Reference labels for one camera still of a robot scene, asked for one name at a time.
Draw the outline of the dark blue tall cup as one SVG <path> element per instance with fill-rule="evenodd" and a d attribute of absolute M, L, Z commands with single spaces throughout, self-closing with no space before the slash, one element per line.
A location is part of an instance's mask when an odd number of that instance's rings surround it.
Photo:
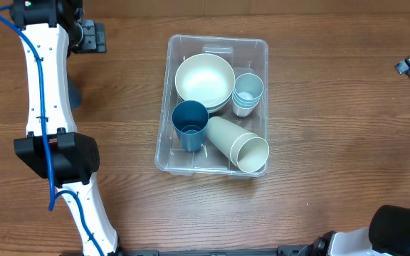
<path fill-rule="evenodd" d="M 200 102 L 186 100 L 174 108 L 172 123 L 182 149 L 188 152 L 201 149 L 206 138 L 208 120 L 208 110 Z"/>
<path fill-rule="evenodd" d="M 67 75 L 67 79 L 70 108 L 74 110 L 80 106 L 82 102 L 82 95 L 76 84 L 73 82 L 71 76 Z"/>

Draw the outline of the cream bowl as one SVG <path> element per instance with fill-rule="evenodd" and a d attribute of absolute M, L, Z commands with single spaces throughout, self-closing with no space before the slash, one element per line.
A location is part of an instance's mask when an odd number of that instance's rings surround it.
<path fill-rule="evenodd" d="M 209 114 L 211 113 L 215 113 L 218 112 L 219 110 L 221 110 L 226 104 L 227 102 L 230 100 L 230 98 L 228 97 L 226 100 L 224 100 L 221 104 L 214 106 L 214 107 L 207 107 L 207 111 Z"/>
<path fill-rule="evenodd" d="M 194 100 L 204 106 L 215 105 L 231 95 L 235 72 L 231 65 L 210 53 L 187 58 L 177 69 L 175 88 L 185 100 Z"/>

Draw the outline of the light blue small cup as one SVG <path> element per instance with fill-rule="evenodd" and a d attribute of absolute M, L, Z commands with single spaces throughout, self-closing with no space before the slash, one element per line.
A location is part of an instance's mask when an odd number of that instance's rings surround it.
<path fill-rule="evenodd" d="M 232 94 L 233 101 L 241 106 L 252 107 L 259 103 L 260 97 L 254 97 L 249 92 L 240 92 Z"/>

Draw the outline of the grey small cup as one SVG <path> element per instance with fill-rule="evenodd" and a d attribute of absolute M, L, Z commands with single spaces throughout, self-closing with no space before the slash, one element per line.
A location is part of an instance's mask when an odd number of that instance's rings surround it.
<path fill-rule="evenodd" d="M 236 78 L 234 95 L 242 102 L 254 102 L 261 98 L 264 84 L 260 77 L 253 73 L 244 73 Z"/>

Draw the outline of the mint green small cup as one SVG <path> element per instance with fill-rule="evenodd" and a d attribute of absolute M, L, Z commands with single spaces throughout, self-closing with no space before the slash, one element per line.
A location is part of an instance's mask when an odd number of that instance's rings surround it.
<path fill-rule="evenodd" d="M 259 100 L 256 100 L 254 102 L 242 102 L 235 97 L 232 98 L 232 101 L 235 106 L 244 108 L 244 109 L 254 108 L 259 103 Z"/>

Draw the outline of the pink small cup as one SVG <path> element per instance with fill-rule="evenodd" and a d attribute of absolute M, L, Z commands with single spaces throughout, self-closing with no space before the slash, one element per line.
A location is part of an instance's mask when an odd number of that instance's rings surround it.
<path fill-rule="evenodd" d="M 242 107 L 237 104 L 232 104 L 232 110 L 235 115 L 238 117 L 247 117 L 250 113 L 252 113 L 255 107 Z"/>

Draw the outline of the cream tall cup front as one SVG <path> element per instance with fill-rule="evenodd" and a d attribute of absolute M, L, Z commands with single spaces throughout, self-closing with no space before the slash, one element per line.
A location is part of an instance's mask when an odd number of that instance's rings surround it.
<path fill-rule="evenodd" d="M 238 154 L 243 146 L 251 139 L 259 136 L 222 117 L 209 119 L 206 137 L 218 148 L 234 165 L 238 165 Z"/>

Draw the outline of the cream tall cup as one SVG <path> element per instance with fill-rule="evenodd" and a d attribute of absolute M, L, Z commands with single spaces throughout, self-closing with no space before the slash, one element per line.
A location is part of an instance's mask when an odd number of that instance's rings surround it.
<path fill-rule="evenodd" d="M 238 165 L 238 154 L 243 146 L 251 139 L 259 136 L 222 117 L 209 119 L 206 137 L 218 148 L 234 165 Z"/>
<path fill-rule="evenodd" d="M 268 160 L 268 142 L 254 133 L 239 136 L 230 150 L 231 161 L 242 172 L 253 173 L 259 170 Z"/>

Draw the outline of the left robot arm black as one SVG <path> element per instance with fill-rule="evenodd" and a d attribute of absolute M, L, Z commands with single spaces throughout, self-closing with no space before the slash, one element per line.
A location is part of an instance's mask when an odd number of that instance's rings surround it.
<path fill-rule="evenodd" d="M 119 237 L 98 190 L 98 145 L 78 133 L 72 111 L 81 95 L 67 72 L 70 54 L 105 53 L 105 27 L 83 17 L 82 1 L 15 1 L 8 9 L 9 28 L 23 45 L 29 99 L 26 136 L 14 140 L 14 151 L 48 180 L 50 209 L 64 199 L 84 255 L 119 255 Z"/>

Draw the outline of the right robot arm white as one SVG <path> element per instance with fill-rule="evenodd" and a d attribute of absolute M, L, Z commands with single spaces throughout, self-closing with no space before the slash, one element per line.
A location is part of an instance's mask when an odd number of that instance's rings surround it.
<path fill-rule="evenodd" d="M 410 56 L 395 66 L 410 79 Z M 299 255 L 410 255 L 410 208 L 383 205 L 369 226 L 352 232 L 330 231 L 305 246 Z"/>

